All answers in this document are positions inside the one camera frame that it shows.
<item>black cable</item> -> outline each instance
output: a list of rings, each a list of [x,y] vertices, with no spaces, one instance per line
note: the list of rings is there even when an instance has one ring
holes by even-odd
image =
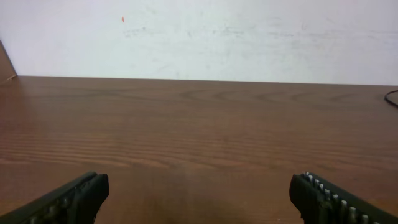
[[[388,98],[388,95],[390,95],[391,93],[398,93],[398,90],[394,90],[394,91],[391,91],[391,92],[385,94],[385,95],[384,95],[384,100],[386,100],[387,103],[391,104],[392,106],[398,107],[398,104],[397,104],[397,103],[391,101],[391,100]]]

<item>cord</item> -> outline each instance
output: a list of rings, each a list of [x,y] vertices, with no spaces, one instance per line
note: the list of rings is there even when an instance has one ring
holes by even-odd
[[[398,104],[397,104],[397,103],[391,101],[391,100],[388,98],[388,95],[390,95],[391,93],[398,93],[398,90],[394,90],[394,91],[391,91],[391,92],[385,94],[385,95],[384,95],[384,100],[386,100],[387,103],[391,104],[392,106],[398,107]]]

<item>black object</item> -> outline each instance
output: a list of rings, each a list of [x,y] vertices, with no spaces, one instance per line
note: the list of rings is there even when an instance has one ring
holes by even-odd
[[[398,107],[398,104],[397,104],[397,103],[393,102],[392,100],[390,100],[390,99],[388,98],[388,95],[390,95],[391,93],[397,93],[397,92],[398,92],[398,90],[394,90],[394,91],[391,91],[391,92],[385,94],[385,95],[384,95],[384,100],[386,100],[387,103],[391,104],[392,106]]]
[[[106,174],[88,172],[62,187],[0,217],[0,223],[94,223],[109,195]]]
[[[309,172],[293,175],[289,195],[305,224],[398,223],[397,217]]]

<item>white wall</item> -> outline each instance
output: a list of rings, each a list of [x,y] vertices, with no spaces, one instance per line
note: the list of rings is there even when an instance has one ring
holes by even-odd
[[[397,0],[1,0],[0,38],[20,75],[398,85],[397,10]]]

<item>brown wooden panel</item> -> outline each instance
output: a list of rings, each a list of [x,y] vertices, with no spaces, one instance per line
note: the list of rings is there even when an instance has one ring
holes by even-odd
[[[12,63],[7,56],[6,49],[0,40],[0,84],[4,83],[4,81],[16,74],[17,73],[15,72]]]
[[[19,77],[0,87],[0,213],[88,170],[96,223],[303,223],[312,171],[398,215],[393,86]]]

